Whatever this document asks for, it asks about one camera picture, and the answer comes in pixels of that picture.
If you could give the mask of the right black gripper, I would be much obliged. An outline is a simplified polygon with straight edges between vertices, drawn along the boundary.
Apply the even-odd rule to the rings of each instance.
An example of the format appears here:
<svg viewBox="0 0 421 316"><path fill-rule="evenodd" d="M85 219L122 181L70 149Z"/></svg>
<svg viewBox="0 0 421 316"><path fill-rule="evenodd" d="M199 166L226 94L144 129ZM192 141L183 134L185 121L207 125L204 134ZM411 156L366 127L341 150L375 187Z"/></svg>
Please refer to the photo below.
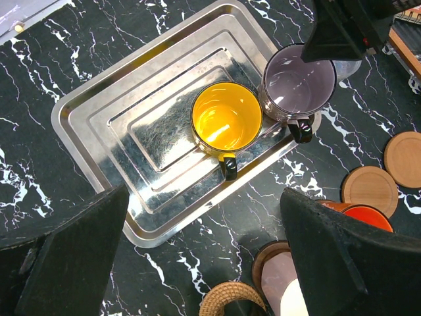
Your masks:
<svg viewBox="0 0 421 316"><path fill-rule="evenodd" d="M389 37L393 17L408 9L408 1L313 1L314 26L301 58L361 60L365 49L379 53Z"/></svg>

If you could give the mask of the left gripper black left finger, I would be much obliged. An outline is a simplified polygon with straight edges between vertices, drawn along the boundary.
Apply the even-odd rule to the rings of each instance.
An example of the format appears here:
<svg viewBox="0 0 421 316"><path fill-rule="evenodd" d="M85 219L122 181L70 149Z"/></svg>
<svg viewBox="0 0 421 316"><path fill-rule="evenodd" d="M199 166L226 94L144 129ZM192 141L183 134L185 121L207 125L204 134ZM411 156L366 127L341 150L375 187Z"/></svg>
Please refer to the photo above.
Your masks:
<svg viewBox="0 0 421 316"><path fill-rule="evenodd" d="M98 315L128 210L121 184L1 234L2 315Z"/></svg>

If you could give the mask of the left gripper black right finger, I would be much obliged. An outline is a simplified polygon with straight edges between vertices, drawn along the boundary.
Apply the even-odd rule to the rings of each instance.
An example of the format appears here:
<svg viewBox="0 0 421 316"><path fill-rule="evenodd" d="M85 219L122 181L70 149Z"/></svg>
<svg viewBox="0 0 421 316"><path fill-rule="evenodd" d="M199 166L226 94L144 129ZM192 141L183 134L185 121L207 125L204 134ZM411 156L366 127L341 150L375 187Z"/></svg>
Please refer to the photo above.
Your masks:
<svg viewBox="0 0 421 316"><path fill-rule="evenodd" d="M309 315L419 315L420 240L324 207L292 188L285 235Z"/></svg>

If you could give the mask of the orange red mug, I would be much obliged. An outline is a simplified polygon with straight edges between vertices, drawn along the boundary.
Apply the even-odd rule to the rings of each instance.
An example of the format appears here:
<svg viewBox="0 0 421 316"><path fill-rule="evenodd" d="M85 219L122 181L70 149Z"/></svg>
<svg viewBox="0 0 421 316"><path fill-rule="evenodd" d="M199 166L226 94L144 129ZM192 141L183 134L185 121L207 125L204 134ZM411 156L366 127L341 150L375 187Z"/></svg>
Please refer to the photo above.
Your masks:
<svg viewBox="0 0 421 316"><path fill-rule="evenodd" d="M394 232L389 219L381 211L369 205L340 203L327 199L319 199L318 203L371 226Z"/></svg>

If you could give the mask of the pink mug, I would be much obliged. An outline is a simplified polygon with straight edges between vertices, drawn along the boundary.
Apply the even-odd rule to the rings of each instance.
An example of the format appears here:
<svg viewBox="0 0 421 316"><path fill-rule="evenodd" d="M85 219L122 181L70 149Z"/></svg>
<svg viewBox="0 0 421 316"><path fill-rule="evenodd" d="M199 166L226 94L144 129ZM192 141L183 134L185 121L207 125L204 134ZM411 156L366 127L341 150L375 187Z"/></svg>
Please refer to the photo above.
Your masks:
<svg viewBox="0 0 421 316"><path fill-rule="evenodd" d="M275 315L309 315L289 251L263 265L261 287Z"/></svg>

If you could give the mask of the dark brown wooden coaster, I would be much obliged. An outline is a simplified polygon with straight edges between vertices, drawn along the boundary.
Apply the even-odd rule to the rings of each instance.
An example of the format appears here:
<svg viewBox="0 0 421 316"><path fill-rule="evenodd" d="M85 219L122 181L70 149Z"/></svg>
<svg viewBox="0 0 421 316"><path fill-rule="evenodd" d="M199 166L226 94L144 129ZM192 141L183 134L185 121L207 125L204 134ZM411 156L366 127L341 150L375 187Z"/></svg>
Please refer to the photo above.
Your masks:
<svg viewBox="0 0 421 316"><path fill-rule="evenodd" d="M265 244L256 254L251 268L251 276L259 294L263 293L261 281L264 264L276 255L287 251L290 252L287 240L279 240Z"/></svg>

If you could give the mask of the light brown wooden coaster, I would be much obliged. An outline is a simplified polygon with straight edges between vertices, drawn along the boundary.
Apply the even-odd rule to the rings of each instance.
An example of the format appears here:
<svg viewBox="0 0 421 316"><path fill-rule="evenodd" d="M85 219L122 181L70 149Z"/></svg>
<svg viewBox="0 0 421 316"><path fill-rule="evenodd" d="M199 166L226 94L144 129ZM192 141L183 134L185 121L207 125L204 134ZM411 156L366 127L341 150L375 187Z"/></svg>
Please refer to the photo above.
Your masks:
<svg viewBox="0 0 421 316"><path fill-rule="evenodd" d="M387 218L397 209L398 195L394 179L385 170L374 166L351 171L341 186L343 203L369 205Z"/></svg>

